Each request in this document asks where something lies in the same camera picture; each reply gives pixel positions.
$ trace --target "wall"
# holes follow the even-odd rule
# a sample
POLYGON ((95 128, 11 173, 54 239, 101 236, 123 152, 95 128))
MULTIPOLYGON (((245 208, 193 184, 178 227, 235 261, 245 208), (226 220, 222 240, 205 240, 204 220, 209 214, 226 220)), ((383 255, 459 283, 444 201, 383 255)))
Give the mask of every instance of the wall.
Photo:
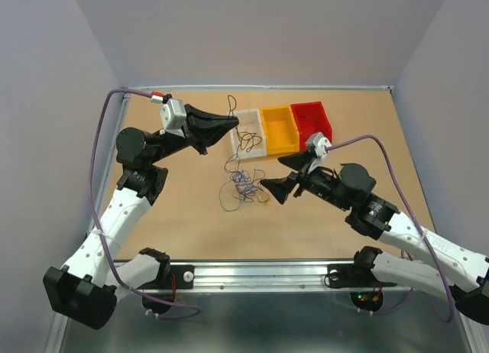
POLYGON ((393 84, 443 2, 77 1, 125 86, 393 84))
POLYGON ((393 96, 437 231, 486 255, 488 5, 446 0, 393 96))
POLYGON ((41 352, 42 277, 83 240, 92 138, 117 82, 75 0, 0 0, 0 21, 0 351, 41 352))

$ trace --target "purple wire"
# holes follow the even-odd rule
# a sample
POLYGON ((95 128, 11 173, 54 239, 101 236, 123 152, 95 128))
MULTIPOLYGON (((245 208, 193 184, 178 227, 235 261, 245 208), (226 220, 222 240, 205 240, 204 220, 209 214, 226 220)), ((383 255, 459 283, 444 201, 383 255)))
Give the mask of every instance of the purple wire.
MULTIPOLYGON (((326 150, 332 151, 334 149, 346 147, 347 145, 356 143, 357 141, 363 141, 364 139, 372 139, 373 141, 375 141, 375 143, 377 143, 377 145, 381 149, 382 154, 384 155, 385 162, 387 164, 387 168, 389 169, 389 174, 390 174, 390 177, 392 178, 392 182, 393 182, 394 186, 396 187, 396 190, 399 193, 399 196, 402 199, 404 205, 406 206, 407 212, 409 213, 411 220, 413 221, 414 225, 416 226, 416 230, 419 232, 419 234, 421 236, 423 236, 423 230, 421 229, 421 225, 419 224, 418 219, 415 217, 413 209, 411 208, 410 204, 407 202, 407 199, 404 196, 404 193, 403 193, 402 189, 400 188, 399 183, 397 182, 397 178, 396 178, 396 175, 394 174, 394 171, 392 168, 392 163, 390 162, 389 156, 387 155, 387 151, 385 150, 384 145, 381 143, 381 141, 377 137, 375 137, 374 135, 371 135, 371 134, 362 135, 360 137, 353 138, 349 141, 345 141, 343 143, 335 144, 335 145, 332 145, 331 147, 327 147, 326 150)), ((451 322, 455 316, 455 302, 452 298, 452 294, 450 293, 450 287, 449 287, 448 281, 446 280, 445 271, 443 270, 443 266, 441 265, 440 260, 436 256, 435 250, 433 249, 432 245, 429 243, 428 238, 425 237, 423 240, 424 240, 426 247, 428 248, 429 253, 431 254, 431 256, 433 258, 433 261, 435 262, 436 269, 438 269, 438 272, 440 273, 440 277, 442 278, 443 286, 445 288, 446 296, 447 296, 447 299, 449 302, 449 315, 448 315, 448 317, 440 316, 438 314, 438 312, 436 312, 435 309, 433 309, 433 312, 443 322, 451 322)), ((402 302, 400 302, 397 306, 395 306, 394 308, 389 309, 388 311, 383 311, 382 313, 376 313, 376 314, 377 315, 379 315, 379 314, 385 315, 387 313, 392 313, 394 311, 397 311, 401 306, 403 306, 409 300, 409 298, 412 294, 412 291, 413 290, 411 290, 410 293, 407 295, 407 297, 402 302)))
POLYGON ((93 221, 96 225, 96 228, 100 231, 100 241, 102 243, 102 248, 105 253, 105 258, 107 260, 108 266, 110 267, 110 270, 114 274, 115 280, 117 280, 117 283, 119 283, 121 286, 124 288, 130 290, 132 293, 135 293, 139 296, 142 296, 144 298, 147 298, 148 300, 151 300, 155 303, 160 303, 162 305, 167 305, 167 306, 174 306, 174 307, 182 307, 182 308, 188 308, 188 309, 193 309, 195 310, 194 313, 191 313, 189 315, 185 316, 157 316, 156 314, 150 312, 151 315, 156 316, 159 319, 186 319, 189 317, 193 317, 195 315, 198 315, 200 313, 200 307, 197 305, 189 304, 189 303, 175 303, 175 302, 168 302, 165 300, 160 300, 156 297, 153 297, 149 294, 146 294, 144 292, 141 292, 140 290, 137 290, 136 288, 133 288, 129 286, 126 282, 124 282, 121 277, 119 276, 117 272, 117 267, 115 267, 114 261, 112 260, 112 256, 110 255, 110 250, 108 249, 107 241, 105 240, 105 236, 103 234, 102 230, 102 225, 100 224, 100 218, 99 215, 97 214, 96 208, 95 208, 95 201, 93 199, 93 190, 92 190, 92 182, 93 182, 93 171, 94 171, 94 166, 95 166, 95 157, 96 157, 96 151, 97 151, 97 144, 99 143, 99 137, 100 137, 100 131, 102 130, 102 123, 105 117, 105 112, 107 111, 107 106, 108 106, 108 101, 110 101, 110 98, 112 95, 116 93, 131 93, 133 95, 138 95, 138 96, 143 96, 143 97, 148 97, 149 99, 151 98, 150 93, 138 91, 136 89, 113 89, 107 94, 107 97, 105 98, 104 105, 102 107, 102 112, 100 114, 100 119, 99 123, 97 124, 97 131, 95 132, 95 139, 93 141, 93 147, 92 147, 92 156, 90 157, 90 168, 89 168, 89 204, 90 204, 90 211, 92 213, 93 221))

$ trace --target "purple cable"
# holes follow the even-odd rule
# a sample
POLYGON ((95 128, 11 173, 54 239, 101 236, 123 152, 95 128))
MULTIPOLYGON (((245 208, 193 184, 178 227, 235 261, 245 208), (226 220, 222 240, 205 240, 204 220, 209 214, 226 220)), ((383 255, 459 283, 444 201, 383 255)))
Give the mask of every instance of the purple cable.
MULTIPOLYGON (((385 162, 387 164, 387 168, 389 169, 389 174, 390 174, 390 177, 392 178, 392 182, 393 182, 394 186, 396 187, 396 190, 399 193, 399 196, 402 199, 404 205, 406 206, 407 212, 409 213, 411 220, 413 221, 414 225, 416 226, 416 230, 419 232, 419 234, 421 236, 423 236, 423 230, 421 229, 421 225, 419 224, 417 218, 415 217, 413 209, 411 208, 410 204, 407 202, 407 199, 404 196, 404 193, 403 193, 402 189, 400 188, 399 183, 397 182, 397 178, 396 178, 396 175, 394 174, 394 171, 392 168, 392 163, 390 162, 389 156, 387 155, 387 151, 385 150, 384 145, 381 143, 381 141, 377 137, 375 137, 374 135, 371 135, 371 134, 362 135, 360 137, 353 138, 349 141, 345 141, 345 142, 340 143, 340 144, 332 145, 331 147, 327 148, 327 151, 332 151, 334 149, 346 147, 347 145, 356 143, 357 141, 363 141, 364 139, 372 139, 373 141, 375 141, 375 143, 377 143, 377 145, 381 149, 382 154, 384 155, 385 162)), ((438 269, 438 272, 440 273, 440 277, 442 278, 443 286, 445 288, 446 296, 447 296, 447 299, 449 302, 449 315, 448 315, 448 317, 445 318, 443 316, 440 316, 436 312, 435 309, 433 310, 433 312, 443 322, 451 322, 453 320, 453 317, 455 316, 455 302, 452 298, 452 294, 450 293, 450 287, 449 287, 448 281, 446 280, 445 271, 443 270, 443 266, 441 265, 440 260, 436 256, 435 250, 433 249, 432 245, 429 243, 428 238, 425 237, 423 240, 424 240, 426 247, 428 248, 429 253, 431 254, 431 256, 433 258, 433 261, 435 262, 436 269, 438 269)), ((410 293, 407 295, 407 297, 401 303, 399 303, 397 306, 395 306, 394 308, 389 309, 388 311, 383 311, 382 313, 376 313, 376 314, 377 315, 385 315, 386 313, 392 313, 394 311, 397 311, 401 306, 403 306, 409 300, 412 292, 413 292, 413 290, 411 290, 410 293)))
POLYGON ((97 144, 99 143, 99 137, 100 137, 100 131, 102 129, 102 123, 104 121, 105 117, 105 112, 107 111, 107 106, 108 106, 108 101, 110 101, 110 98, 112 95, 116 93, 131 93, 133 95, 138 95, 138 96, 143 96, 143 97, 148 97, 149 99, 151 98, 150 93, 138 91, 136 89, 113 89, 107 94, 107 97, 105 98, 105 102, 102 108, 102 112, 100 114, 100 119, 99 123, 97 125, 97 131, 95 132, 95 139, 93 141, 93 147, 92 147, 92 156, 90 157, 90 168, 89 168, 89 203, 90 203, 90 211, 92 213, 93 221, 95 222, 96 228, 100 231, 100 241, 102 243, 102 248, 105 253, 105 258, 107 259, 108 266, 110 267, 110 270, 114 274, 115 280, 117 280, 117 283, 119 283, 121 286, 124 288, 130 290, 132 293, 136 293, 139 296, 142 296, 144 298, 147 298, 155 303, 160 303, 162 305, 167 305, 167 306, 174 306, 174 307, 182 307, 182 308, 188 308, 188 309, 193 309, 195 310, 194 313, 191 313, 189 315, 185 316, 159 316, 155 313, 152 313, 150 310, 149 313, 153 316, 156 316, 159 319, 186 319, 189 317, 193 317, 195 315, 198 315, 200 313, 200 307, 197 305, 193 304, 187 304, 187 303, 175 303, 175 302, 168 302, 165 300, 160 300, 156 297, 153 297, 149 294, 146 294, 144 292, 141 292, 140 290, 137 290, 136 288, 133 288, 129 286, 126 282, 124 282, 121 277, 119 276, 117 272, 117 267, 115 267, 114 261, 112 260, 112 256, 110 255, 110 250, 108 249, 107 241, 105 240, 105 236, 103 234, 102 230, 102 225, 100 224, 100 218, 99 215, 97 214, 96 208, 95 208, 95 201, 93 199, 93 191, 92 191, 92 182, 93 182, 93 169, 95 166, 95 157, 96 157, 96 151, 97 151, 97 144))

